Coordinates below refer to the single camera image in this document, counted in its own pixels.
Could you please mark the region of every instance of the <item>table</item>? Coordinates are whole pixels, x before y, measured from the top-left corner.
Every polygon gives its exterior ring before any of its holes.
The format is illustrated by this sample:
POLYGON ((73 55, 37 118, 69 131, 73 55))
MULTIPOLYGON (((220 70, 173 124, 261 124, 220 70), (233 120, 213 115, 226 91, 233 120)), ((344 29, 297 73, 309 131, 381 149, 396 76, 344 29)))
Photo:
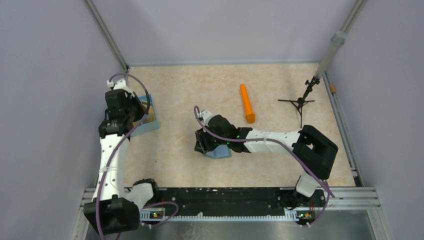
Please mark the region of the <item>table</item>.
MULTIPOLYGON (((125 161, 125 185, 153 178, 159 187, 291 187, 301 166, 288 154, 232 153, 212 159, 194 151, 200 128, 193 107, 221 114, 236 127, 291 132, 300 129, 296 109, 277 99, 304 93, 316 63, 234 64, 131 67, 152 95, 160 128, 131 138, 125 161), (245 84, 256 122, 248 124, 240 96, 245 84)), ((133 80, 129 86, 144 95, 133 80)), ((324 83, 314 86, 303 108, 303 124, 313 125, 338 147, 328 183, 354 186, 351 167, 324 83)))

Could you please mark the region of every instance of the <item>white wall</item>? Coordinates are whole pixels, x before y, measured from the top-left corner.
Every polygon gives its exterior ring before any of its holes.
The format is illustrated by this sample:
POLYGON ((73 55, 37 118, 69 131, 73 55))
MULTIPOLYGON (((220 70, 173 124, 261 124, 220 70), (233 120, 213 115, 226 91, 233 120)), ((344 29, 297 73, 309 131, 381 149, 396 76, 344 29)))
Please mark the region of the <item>white wall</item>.
POLYGON ((127 64, 319 61, 356 0, 94 0, 127 64))
POLYGON ((69 239, 119 64, 82 0, 0 3, 0 239, 69 239))
POLYGON ((423 239, 423 12, 422 0, 368 1, 330 71, 395 239, 423 239))

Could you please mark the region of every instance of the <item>blue box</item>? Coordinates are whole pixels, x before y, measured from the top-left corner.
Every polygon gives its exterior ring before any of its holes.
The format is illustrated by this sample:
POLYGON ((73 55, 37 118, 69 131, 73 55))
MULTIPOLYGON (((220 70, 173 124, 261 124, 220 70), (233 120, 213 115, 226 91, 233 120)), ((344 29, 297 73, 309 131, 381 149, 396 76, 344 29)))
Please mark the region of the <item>blue box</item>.
MULTIPOLYGON (((144 133, 147 133, 149 131, 156 130, 161 127, 159 124, 158 115, 156 114, 156 107, 155 102, 153 101, 153 97, 151 94, 149 94, 150 97, 150 109, 148 111, 147 117, 144 119, 141 126, 137 127, 132 133, 131 137, 135 137, 144 133)), ((143 105, 144 108, 147 108, 147 97, 139 96, 138 99, 140 99, 141 105, 143 105)))

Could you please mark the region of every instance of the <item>tripod stand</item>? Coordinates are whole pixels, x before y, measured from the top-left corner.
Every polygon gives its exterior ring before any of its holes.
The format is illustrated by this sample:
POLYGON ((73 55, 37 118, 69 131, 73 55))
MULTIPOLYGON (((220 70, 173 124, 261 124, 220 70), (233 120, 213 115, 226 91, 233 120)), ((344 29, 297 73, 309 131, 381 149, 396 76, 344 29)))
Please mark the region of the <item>tripod stand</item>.
POLYGON ((312 92, 312 87, 314 85, 318 85, 320 84, 320 80, 317 79, 316 77, 313 77, 311 81, 306 80, 305 85, 307 85, 307 88, 303 94, 303 97, 299 97, 297 100, 286 100, 286 99, 278 99, 279 102, 288 102, 293 104, 293 106, 296 108, 297 112, 299 112, 300 115, 300 127, 302 128, 302 111, 303 111, 303 107, 307 104, 307 103, 312 103, 315 102, 315 100, 306 100, 306 97, 308 96, 308 94, 310 92, 312 92))
POLYGON ((306 80, 305 85, 307 85, 307 88, 303 94, 302 97, 299 97, 297 100, 285 100, 285 99, 278 99, 279 102, 288 102, 293 104, 293 106, 296 108, 297 112, 300 114, 300 128, 302 128, 302 121, 303 121, 303 107, 307 103, 315 102, 315 100, 306 100, 306 97, 310 92, 312 92, 312 87, 316 84, 320 84, 320 79, 323 76, 324 72, 326 71, 328 65, 333 60, 334 56, 336 55, 337 51, 341 46, 345 44, 345 40, 347 38, 347 34, 343 31, 338 31, 334 34, 334 36, 331 38, 331 44, 328 49, 327 54, 325 55, 324 59, 319 63, 318 69, 316 70, 315 74, 313 75, 313 78, 311 81, 306 80))

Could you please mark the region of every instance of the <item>orange cylindrical object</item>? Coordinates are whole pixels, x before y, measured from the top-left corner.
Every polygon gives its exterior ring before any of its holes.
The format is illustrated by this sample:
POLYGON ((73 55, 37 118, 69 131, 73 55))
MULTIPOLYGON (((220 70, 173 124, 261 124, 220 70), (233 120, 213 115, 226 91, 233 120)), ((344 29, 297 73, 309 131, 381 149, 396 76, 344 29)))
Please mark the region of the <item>orange cylindrical object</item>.
POLYGON ((246 121, 249 124, 252 124, 255 122, 256 116, 252 110, 251 102, 249 101, 248 91, 246 90, 246 87, 244 84, 240 85, 240 93, 241 93, 241 99, 243 100, 246 121))

